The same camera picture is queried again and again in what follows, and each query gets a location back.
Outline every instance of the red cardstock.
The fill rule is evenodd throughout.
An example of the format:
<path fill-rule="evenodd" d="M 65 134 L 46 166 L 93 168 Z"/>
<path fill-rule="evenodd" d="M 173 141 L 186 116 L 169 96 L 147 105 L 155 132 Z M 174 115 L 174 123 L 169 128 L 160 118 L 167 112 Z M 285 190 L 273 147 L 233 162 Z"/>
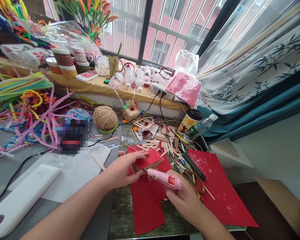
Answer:
<path fill-rule="evenodd" d="M 216 154 L 188 149 L 189 157 L 206 176 L 203 184 L 216 199 L 205 192 L 204 205 L 225 225 L 258 227 L 228 180 Z"/>
<path fill-rule="evenodd" d="M 139 151 L 139 148 L 136 146 L 132 146 L 132 148 Z M 155 159 L 151 159 L 151 161 L 156 162 L 156 155 L 154 154 L 154 156 Z M 163 161 L 158 165 L 157 169 L 161 172 L 167 172 L 171 169 L 166 155 L 163 157 Z M 136 237 L 165 223 L 160 201 L 163 198 L 167 198 L 167 195 L 161 182 L 153 179 L 149 180 L 148 175 L 144 174 L 138 181 L 131 184 L 131 195 Z"/>
<path fill-rule="evenodd" d="M 136 166 L 139 170 L 149 167 L 151 164 L 154 164 L 160 161 L 161 157 L 156 149 L 152 148 L 148 151 L 149 155 L 146 159 L 137 159 Z"/>

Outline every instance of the hand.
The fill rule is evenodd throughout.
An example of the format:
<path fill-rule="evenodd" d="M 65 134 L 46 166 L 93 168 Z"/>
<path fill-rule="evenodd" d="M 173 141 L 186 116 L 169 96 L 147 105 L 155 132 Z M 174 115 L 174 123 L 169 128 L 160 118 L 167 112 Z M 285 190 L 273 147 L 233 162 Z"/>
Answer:
<path fill-rule="evenodd" d="M 128 153 L 114 160 L 113 163 L 100 174 L 104 177 L 103 181 L 106 183 L 108 190 L 127 186 L 137 181 L 143 172 L 139 171 L 133 175 L 129 175 L 129 168 L 137 159 L 146 159 L 147 156 L 148 152 L 143 150 Z"/>
<path fill-rule="evenodd" d="M 174 192 L 170 188 L 166 189 L 166 194 L 171 203 L 176 207 L 178 212 L 198 230 L 200 226 L 200 217 L 204 214 L 205 206 L 198 198 L 190 183 L 181 177 L 180 174 L 169 170 L 167 174 L 182 180 L 182 190 Z"/>

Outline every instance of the white power bank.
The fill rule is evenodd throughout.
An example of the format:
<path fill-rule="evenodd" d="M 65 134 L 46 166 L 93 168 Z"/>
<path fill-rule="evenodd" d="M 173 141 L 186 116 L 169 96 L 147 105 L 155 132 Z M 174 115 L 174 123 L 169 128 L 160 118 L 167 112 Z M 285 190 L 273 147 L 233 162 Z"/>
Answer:
<path fill-rule="evenodd" d="M 0 203 L 0 238 L 14 230 L 60 172 L 60 168 L 41 164 L 2 200 Z"/>

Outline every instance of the clear plastic bottle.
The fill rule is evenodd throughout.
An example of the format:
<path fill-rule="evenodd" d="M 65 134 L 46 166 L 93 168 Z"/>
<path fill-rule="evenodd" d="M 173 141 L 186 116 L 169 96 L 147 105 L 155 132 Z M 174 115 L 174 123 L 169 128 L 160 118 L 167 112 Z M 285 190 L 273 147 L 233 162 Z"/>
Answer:
<path fill-rule="evenodd" d="M 187 142 L 191 142 L 197 137 L 199 137 L 202 133 L 206 132 L 213 124 L 213 121 L 217 120 L 218 116 L 215 114 L 211 114 L 208 118 L 201 120 L 196 125 L 194 125 L 183 138 Z"/>
<path fill-rule="evenodd" d="M 138 87 L 138 91 L 142 92 L 142 86 L 144 85 L 144 73 L 141 68 L 138 68 L 135 72 L 135 84 Z"/>
<path fill-rule="evenodd" d="M 146 67 L 144 70 L 143 70 L 143 73 L 144 73 L 144 83 L 146 84 L 151 84 L 150 83 L 150 77 L 151 77 L 151 69 Z"/>
<path fill-rule="evenodd" d="M 109 81 L 110 87 L 112 87 L 114 90 L 120 89 L 122 84 L 123 84 L 122 73 L 115 73 Z"/>
<path fill-rule="evenodd" d="M 126 87 L 131 87 L 131 84 L 134 83 L 134 70 L 132 67 L 127 67 L 124 74 L 124 82 Z"/>

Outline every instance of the jute twine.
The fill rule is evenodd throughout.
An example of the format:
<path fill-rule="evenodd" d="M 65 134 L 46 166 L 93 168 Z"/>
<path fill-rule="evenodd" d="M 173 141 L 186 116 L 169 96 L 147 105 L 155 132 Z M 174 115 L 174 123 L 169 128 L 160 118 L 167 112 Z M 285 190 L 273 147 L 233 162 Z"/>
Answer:
<path fill-rule="evenodd" d="M 100 106 L 94 110 L 93 122 L 101 129 L 113 129 L 118 124 L 118 117 L 111 107 Z"/>

